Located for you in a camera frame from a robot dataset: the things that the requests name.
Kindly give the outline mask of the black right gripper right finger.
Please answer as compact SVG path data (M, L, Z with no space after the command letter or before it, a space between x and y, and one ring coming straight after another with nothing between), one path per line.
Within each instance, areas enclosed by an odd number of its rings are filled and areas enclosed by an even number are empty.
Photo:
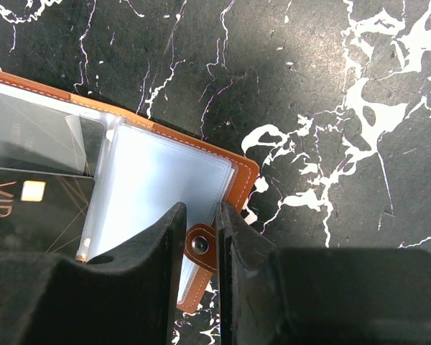
M431 254L276 246L216 218L223 344L431 344Z

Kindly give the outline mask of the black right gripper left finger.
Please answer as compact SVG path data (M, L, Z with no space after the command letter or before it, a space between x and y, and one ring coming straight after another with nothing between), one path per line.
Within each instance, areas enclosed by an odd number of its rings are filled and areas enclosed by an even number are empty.
M169 344L186 226L178 202L85 264L0 252L0 344Z

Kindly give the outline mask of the orange leather card holder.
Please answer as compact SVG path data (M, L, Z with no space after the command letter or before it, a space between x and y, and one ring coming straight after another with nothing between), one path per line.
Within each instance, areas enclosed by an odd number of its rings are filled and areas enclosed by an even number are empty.
M187 207L177 307L194 313L216 271L216 208L241 210L259 174L243 156L118 106L0 71L0 167L91 177L87 262Z

